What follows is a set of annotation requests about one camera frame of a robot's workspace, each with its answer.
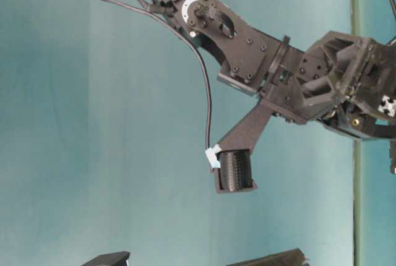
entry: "blue-green wall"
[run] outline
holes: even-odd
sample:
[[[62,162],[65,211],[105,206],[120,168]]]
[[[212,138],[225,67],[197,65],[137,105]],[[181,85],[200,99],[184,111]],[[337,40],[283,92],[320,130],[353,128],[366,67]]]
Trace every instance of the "blue-green wall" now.
[[[350,32],[350,0],[222,0],[308,48]],[[352,142],[272,120],[259,190],[216,195],[197,59],[167,30],[98,0],[1,0],[0,260],[225,265],[300,247],[352,265]],[[213,143],[256,102],[215,81]]]
[[[387,43],[396,35],[388,0],[355,0],[355,30]],[[389,143],[358,146],[357,265],[394,265],[396,261],[396,177],[390,173]]]

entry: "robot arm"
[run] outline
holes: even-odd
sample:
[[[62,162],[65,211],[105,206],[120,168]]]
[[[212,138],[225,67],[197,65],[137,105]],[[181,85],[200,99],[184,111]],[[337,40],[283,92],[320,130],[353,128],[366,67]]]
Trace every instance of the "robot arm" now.
[[[317,121],[353,139],[396,140],[396,40],[382,45],[329,32],[303,52],[287,36],[280,41],[251,27],[219,0],[139,2],[208,51],[221,66],[219,81],[259,99],[206,151],[218,192],[256,188],[250,155],[272,116]],[[396,145],[390,154],[396,163]]]

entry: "bolt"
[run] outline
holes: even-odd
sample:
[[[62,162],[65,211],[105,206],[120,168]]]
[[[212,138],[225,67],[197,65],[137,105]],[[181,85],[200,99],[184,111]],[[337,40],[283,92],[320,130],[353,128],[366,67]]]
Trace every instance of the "bolt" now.
[[[353,125],[354,127],[358,127],[358,126],[360,125],[360,120],[359,120],[359,119],[353,119],[352,125]]]
[[[204,12],[202,11],[202,9],[201,9],[200,6],[196,6],[196,7],[194,8],[194,14],[195,14],[197,17],[203,17],[203,16],[204,16]]]

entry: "white tape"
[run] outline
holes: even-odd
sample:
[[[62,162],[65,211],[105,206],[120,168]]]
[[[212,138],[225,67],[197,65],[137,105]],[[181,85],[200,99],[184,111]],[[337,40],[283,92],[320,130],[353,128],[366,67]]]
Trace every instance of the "white tape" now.
[[[217,154],[220,153],[222,149],[219,144],[216,144],[213,148],[208,148],[205,151],[206,157],[212,168],[220,168],[220,162],[217,160]]]

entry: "black plastic part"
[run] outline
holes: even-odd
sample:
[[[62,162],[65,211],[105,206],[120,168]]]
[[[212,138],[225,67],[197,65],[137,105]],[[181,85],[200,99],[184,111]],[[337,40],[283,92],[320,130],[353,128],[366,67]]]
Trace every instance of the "black plastic part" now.
[[[129,252],[115,252],[114,254],[99,255],[82,266],[127,266]]]
[[[220,141],[219,146],[224,151],[249,150],[253,152],[261,133],[272,117],[273,110],[264,105],[263,100],[259,100],[245,117],[240,120]]]
[[[249,150],[222,152],[218,155],[219,192],[244,192],[256,188],[252,179]]]
[[[229,266],[302,266],[306,264],[306,258],[299,249],[294,249],[280,254],[269,255],[264,258],[232,264]]]

